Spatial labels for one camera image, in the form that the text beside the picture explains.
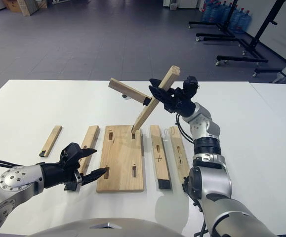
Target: white table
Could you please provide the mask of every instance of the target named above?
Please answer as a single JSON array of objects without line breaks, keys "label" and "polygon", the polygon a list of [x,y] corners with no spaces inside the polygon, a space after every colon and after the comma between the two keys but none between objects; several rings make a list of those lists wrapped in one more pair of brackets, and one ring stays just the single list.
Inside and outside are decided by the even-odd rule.
[{"label": "white table", "polygon": [[[148,82],[126,84],[150,94]],[[281,85],[264,85],[266,90]],[[276,234],[286,234],[286,122],[248,82],[200,82],[194,101],[205,106],[221,127],[221,148],[233,184],[233,198],[242,201]],[[0,159],[22,165],[56,162],[70,142],[81,143],[90,125],[101,128],[90,169],[100,164],[106,125],[133,124],[143,106],[124,100],[107,81],[10,80],[0,89]],[[0,233],[32,234],[76,220],[101,217],[140,218],[163,224],[191,237],[202,214],[182,192],[166,128],[174,114],[158,105],[142,126],[144,185],[140,193],[96,193],[96,182],[79,193],[58,185],[17,207]],[[172,191],[157,189],[149,125],[163,131]],[[48,158],[39,152],[55,125],[62,125]],[[189,164],[193,146],[184,145]]]}]

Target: wooden base board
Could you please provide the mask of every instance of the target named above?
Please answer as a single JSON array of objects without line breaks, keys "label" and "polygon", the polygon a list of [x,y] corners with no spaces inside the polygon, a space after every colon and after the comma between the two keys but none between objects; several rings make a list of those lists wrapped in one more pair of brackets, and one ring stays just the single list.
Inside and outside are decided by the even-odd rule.
[{"label": "wooden base board", "polygon": [[106,126],[101,168],[109,170],[99,178],[97,192],[143,191],[143,167],[140,130],[132,125]]},{"label": "wooden base board", "polygon": [[[97,125],[90,126],[88,128],[87,133],[85,134],[84,140],[81,145],[81,149],[86,149],[86,148],[94,149],[95,143],[98,139],[99,131],[100,131],[99,126]],[[84,175],[86,174],[90,160],[91,160],[91,155],[88,157],[81,158],[79,160],[80,167],[78,169],[78,172],[80,174]]]},{"label": "wooden base board", "polygon": [[40,157],[48,157],[61,130],[62,130],[62,126],[59,126],[59,125],[53,128],[52,132],[50,133],[48,139],[46,140],[39,154]]},{"label": "wooden base board", "polygon": [[171,189],[167,158],[164,152],[161,130],[157,125],[151,125],[154,162],[159,189]]},{"label": "wooden base board", "polygon": [[169,134],[174,154],[174,159],[176,161],[179,181],[181,184],[184,183],[184,177],[189,175],[190,167],[187,161],[186,151],[184,149],[180,131],[177,126],[169,128]]}]

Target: wooden stick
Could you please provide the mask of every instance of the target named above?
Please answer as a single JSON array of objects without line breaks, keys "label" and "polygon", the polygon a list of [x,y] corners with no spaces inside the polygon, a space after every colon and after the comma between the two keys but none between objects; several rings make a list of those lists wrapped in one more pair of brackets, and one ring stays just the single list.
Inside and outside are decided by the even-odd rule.
[{"label": "wooden stick", "polygon": [[151,125],[154,162],[159,189],[171,189],[167,158],[164,153],[163,140],[159,126]]},{"label": "wooden stick", "polygon": [[[164,90],[169,90],[171,85],[174,83],[174,81],[178,78],[180,75],[180,68],[177,66],[171,66],[169,71],[167,72],[166,76],[163,78],[162,82],[158,86],[159,88],[162,88]],[[159,100],[155,99],[152,96],[151,102],[149,102],[148,106],[146,106],[143,111],[140,113],[140,115],[137,117],[135,124],[132,128],[132,133],[134,134],[146,121],[148,116],[152,113],[156,105],[158,104]]]},{"label": "wooden stick", "polygon": [[[87,133],[85,134],[84,140],[83,140],[82,145],[81,145],[81,149],[94,148],[95,143],[98,139],[99,132],[100,132],[99,126],[97,126],[97,125],[96,126],[90,126],[88,128]],[[80,167],[78,169],[78,172],[80,174],[86,173],[86,167],[89,164],[90,160],[91,160],[91,155],[88,157],[81,158],[79,160]]]},{"label": "wooden stick", "polygon": [[48,157],[61,130],[62,126],[59,125],[53,128],[52,132],[50,133],[47,141],[45,142],[45,145],[43,146],[39,154],[40,157]]},{"label": "wooden stick", "polygon": [[125,85],[124,83],[114,79],[114,78],[111,78],[110,79],[110,83],[109,83],[109,87],[124,94],[124,95],[127,95],[129,97],[131,97],[132,99],[144,104],[144,102],[149,102],[152,98],[145,95],[144,93],[138,91],[138,90],[135,90],[134,88],[128,86],[128,85]]},{"label": "wooden stick", "polygon": [[177,126],[169,128],[171,144],[173,148],[174,159],[176,161],[179,181],[181,184],[184,183],[183,177],[189,175],[189,164],[187,161],[186,151],[184,149],[181,135]]}]

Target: wooden slat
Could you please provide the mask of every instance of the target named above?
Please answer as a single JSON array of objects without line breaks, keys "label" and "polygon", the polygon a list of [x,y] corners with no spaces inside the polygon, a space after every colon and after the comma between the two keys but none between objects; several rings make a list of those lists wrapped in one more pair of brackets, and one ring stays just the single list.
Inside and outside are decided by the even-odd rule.
[{"label": "wooden slat", "polygon": [[35,0],[17,0],[24,16],[31,16],[39,7]]},{"label": "wooden slat", "polygon": [[97,192],[143,191],[140,131],[131,125],[106,126],[100,167],[109,170],[99,178]]},{"label": "wooden slat", "polygon": [[[94,148],[95,143],[98,139],[99,131],[99,126],[90,126],[82,142],[81,149]],[[86,174],[86,168],[90,160],[91,156],[84,157],[79,160],[80,167],[78,169],[78,172],[80,174]]]},{"label": "wooden slat", "polygon": [[[180,68],[177,66],[171,66],[165,77],[163,78],[162,82],[158,86],[159,88],[162,88],[164,90],[168,90],[171,85],[174,83],[174,81],[178,78],[180,75]],[[151,102],[146,106],[143,111],[140,113],[140,115],[137,117],[135,124],[132,129],[132,133],[134,134],[146,121],[148,116],[152,113],[156,105],[158,104],[159,100],[155,99],[152,96]]]},{"label": "wooden slat", "polygon": [[47,141],[45,142],[45,145],[43,146],[40,152],[40,155],[39,155],[40,157],[48,157],[61,130],[62,130],[62,126],[59,126],[59,125],[53,128]]},{"label": "wooden slat", "polygon": [[149,100],[151,100],[151,98],[147,95],[145,95],[144,93],[138,91],[138,90],[135,90],[134,88],[128,86],[128,85],[125,85],[124,83],[114,79],[114,78],[111,78],[110,80],[110,83],[109,83],[109,87],[124,94],[124,95],[127,95],[129,97],[131,97],[132,99],[140,102],[140,103],[144,103],[144,100],[146,98],[148,98]]},{"label": "wooden slat", "polygon": [[167,158],[164,152],[161,130],[157,125],[151,125],[150,130],[153,145],[155,169],[158,179],[158,188],[171,189]]},{"label": "wooden slat", "polygon": [[184,149],[181,135],[177,126],[169,128],[171,144],[173,148],[174,159],[176,161],[179,181],[183,184],[183,177],[189,175],[190,167],[188,164],[186,151]]}]

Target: water bottle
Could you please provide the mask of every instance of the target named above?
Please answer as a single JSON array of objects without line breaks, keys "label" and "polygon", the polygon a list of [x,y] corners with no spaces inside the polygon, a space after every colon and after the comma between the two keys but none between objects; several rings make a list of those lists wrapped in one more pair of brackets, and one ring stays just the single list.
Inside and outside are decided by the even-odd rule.
[{"label": "water bottle", "polygon": [[210,17],[208,19],[209,22],[211,23],[215,23],[217,22],[218,16],[219,16],[219,12],[220,12],[220,6],[221,3],[219,2],[212,10],[211,10],[211,14]]},{"label": "water bottle", "polygon": [[232,3],[230,2],[228,7],[224,8],[223,15],[222,15],[222,18],[220,20],[221,23],[224,23],[226,21],[228,13],[230,13],[231,7],[232,7]]},{"label": "water bottle", "polygon": [[230,19],[230,23],[231,23],[232,20],[234,19],[235,15],[236,15],[237,13],[239,13],[239,11],[237,10],[237,6],[238,6],[238,5],[235,6],[235,9],[234,9],[233,14],[232,14],[231,19]]},{"label": "water bottle", "polygon": [[244,8],[241,8],[241,11],[236,13],[233,18],[230,20],[230,29],[235,30],[239,19],[244,15],[243,13]]},{"label": "water bottle", "polygon": [[223,5],[220,6],[219,8],[219,13],[218,13],[218,17],[217,17],[217,22],[220,22],[224,13],[224,10],[226,8],[226,1],[224,1]]},{"label": "water bottle", "polygon": [[239,21],[235,27],[234,32],[236,34],[245,33],[250,22],[251,22],[251,16],[249,16],[249,10],[248,10],[248,11],[246,11],[246,14],[239,19]]},{"label": "water bottle", "polygon": [[212,10],[212,5],[213,1],[210,1],[210,3],[207,6],[204,6],[204,12],[201,17],[202,22],[208,22],[208,19],[210,18],[211,15],[211,10]]}]

